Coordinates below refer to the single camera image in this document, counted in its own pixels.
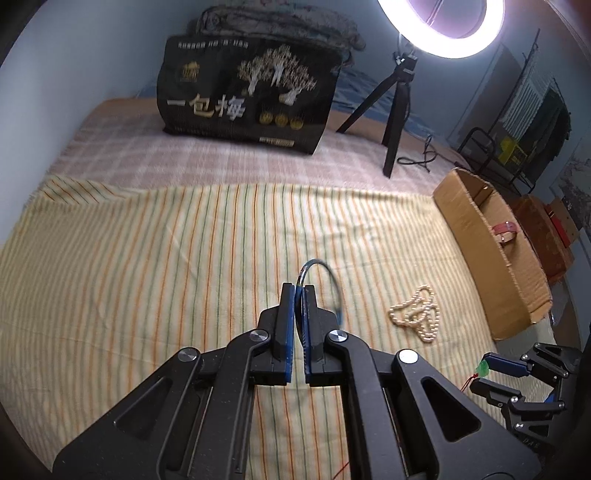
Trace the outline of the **black ring bangle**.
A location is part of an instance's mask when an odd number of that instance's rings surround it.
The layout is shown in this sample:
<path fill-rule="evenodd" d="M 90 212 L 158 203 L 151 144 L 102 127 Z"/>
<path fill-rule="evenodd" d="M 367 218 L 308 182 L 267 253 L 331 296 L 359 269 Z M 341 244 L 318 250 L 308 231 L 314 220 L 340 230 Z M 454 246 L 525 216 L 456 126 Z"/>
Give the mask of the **black ring bangle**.
<path fill-rule="evenodd" d="M 342 320 L 344 320 L 344 308 L 342 308 L 342 288 L 341 285 L 339 285 L 339 279 L 335 275 L 335 272 L 332 271 L 331 266 L 326 263 L 325 260 L 312 258 L 301 266 L 300 272 L 297 276 L 297 283 L 295 283 L 295 303 L 297 305 L 301 304 L 301 300 L 304 296 L 304 281 L 308 277 L 308 272 L 310 272 L 311 268 L 315 266 L 321 267 L 322 270 L 324 270 L 328 275 L 329 289 L 332 293 L 332 299 L 334 299 L 334 303 L 332 304 L 332 312 L 335 313 L 338 326 L 342 327 Z"/>

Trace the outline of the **black tripod stand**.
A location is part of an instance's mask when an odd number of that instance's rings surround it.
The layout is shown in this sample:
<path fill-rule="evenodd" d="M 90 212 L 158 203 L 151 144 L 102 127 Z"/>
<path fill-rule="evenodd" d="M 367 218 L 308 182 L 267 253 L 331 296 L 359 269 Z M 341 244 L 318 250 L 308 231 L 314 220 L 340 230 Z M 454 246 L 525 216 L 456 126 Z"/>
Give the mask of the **black tripod stand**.
<path fill-rule="evenodd" d="M 408 115 L 410 115 L 410 86 L 415 78 L 417 61 L 418 57 L 412 52 L 398 56 L 393 73 L 370 92 L 370 95 L 363 100 L 337 130 L 338 133 L 345 134 L 370 107 L 394 87 L 393 101 L 382 139 L 382 145 L 387 148 L 383 165 L 383 174 L 387 178 L 392 176 L 402 132 L 408 120 Z"/>

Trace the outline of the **black printed gift bag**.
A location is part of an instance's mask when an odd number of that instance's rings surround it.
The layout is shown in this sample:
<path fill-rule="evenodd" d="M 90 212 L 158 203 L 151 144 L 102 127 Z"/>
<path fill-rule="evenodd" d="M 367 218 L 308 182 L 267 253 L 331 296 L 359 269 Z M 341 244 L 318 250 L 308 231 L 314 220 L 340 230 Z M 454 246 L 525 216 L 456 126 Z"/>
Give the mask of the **black printed gift bag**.
<path fill-rule="evenodd" d="M 164 129 L 312 154 L 328 123 L 342 56 L 262 37 L 167 39 L 156 82 Z"/>

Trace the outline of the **dark folded quilt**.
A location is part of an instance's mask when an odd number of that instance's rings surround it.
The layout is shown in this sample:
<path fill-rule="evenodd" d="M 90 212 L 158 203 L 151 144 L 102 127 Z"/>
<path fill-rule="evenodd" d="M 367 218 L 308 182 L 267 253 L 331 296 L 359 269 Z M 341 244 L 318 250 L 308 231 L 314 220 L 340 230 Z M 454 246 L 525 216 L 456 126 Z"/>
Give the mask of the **dark folded quilt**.
<path fill-rule="evenodd" d="M 188 22 L 187 33 L 286 38 L 345 51 L 363 51 L 367 46 L 351 17 L 298 1 L 216 3 Z"/>

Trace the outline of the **pink plaid blanket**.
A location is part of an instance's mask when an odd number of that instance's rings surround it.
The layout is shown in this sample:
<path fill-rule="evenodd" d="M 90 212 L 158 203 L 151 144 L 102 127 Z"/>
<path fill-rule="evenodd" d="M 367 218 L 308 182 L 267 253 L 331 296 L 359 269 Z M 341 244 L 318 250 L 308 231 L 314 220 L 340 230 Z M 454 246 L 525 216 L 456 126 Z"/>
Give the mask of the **pink plaid blanket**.
<path fill-rule="evenodd" d="M 434 141 L 436 159 L 421 167 L 424 141 L 404 133 L 399 153 L 413 160 L 386 178 L 384 124 L 363 118 L 345 134 L 332 111 L 314 154 L 260 144 L 173 136 L 164 132 L 153 98 L 97 106 L 49 167 L 51 175 L 121 187 L 154 189 L 215 184 L 296 184 L 429 195 L 456 165 L 456 151 Z"/>

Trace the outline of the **cardboard box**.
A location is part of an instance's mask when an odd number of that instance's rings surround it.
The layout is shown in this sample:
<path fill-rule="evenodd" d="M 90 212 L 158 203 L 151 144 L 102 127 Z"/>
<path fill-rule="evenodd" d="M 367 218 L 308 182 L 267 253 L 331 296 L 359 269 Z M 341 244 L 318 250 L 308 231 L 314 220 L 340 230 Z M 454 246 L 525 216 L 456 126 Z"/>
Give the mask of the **cardboard box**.
<path fill-rule="evenodd" d="M 456 168 L 436 187 L 433 199 L 472 274 L 492 338 L 506 340 L 541 321 L 552 307 L 547 277 L 501 194 L 480 177 Z M 505 221 L 514 222 L 518 234 L 502 246 L 492 227 Z"/>

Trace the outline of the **black metal clothes rack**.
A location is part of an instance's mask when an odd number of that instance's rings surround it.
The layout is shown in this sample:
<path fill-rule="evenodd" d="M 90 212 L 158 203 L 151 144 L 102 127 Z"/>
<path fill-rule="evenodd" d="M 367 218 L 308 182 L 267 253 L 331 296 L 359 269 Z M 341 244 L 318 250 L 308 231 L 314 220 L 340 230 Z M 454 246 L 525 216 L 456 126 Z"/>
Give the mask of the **black metal clothes rack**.
<path fill-rule="evenodd" d="M 571 132 L 564 95 L 537 31 L 518 59 L 498 45 L 458 129 L 458 152 L 477 175 L 515 194 L 530 193 Z"/>

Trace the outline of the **yellow striped cloth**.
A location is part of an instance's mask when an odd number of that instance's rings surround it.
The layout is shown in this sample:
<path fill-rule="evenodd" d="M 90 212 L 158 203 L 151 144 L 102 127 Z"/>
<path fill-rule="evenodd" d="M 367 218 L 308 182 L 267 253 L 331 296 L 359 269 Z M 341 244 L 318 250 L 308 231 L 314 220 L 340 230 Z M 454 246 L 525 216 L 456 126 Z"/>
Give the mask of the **yellow striped cloth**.
<path fill-rule="evenodd" d="M 434 201 L 280 184 L 119 188 L 48 178 L 1 248 L 1 401 L 44 466 L 174 352 L 256 326 L 305 261 L 346 330 L 461 385 L 495 349 Z"/>

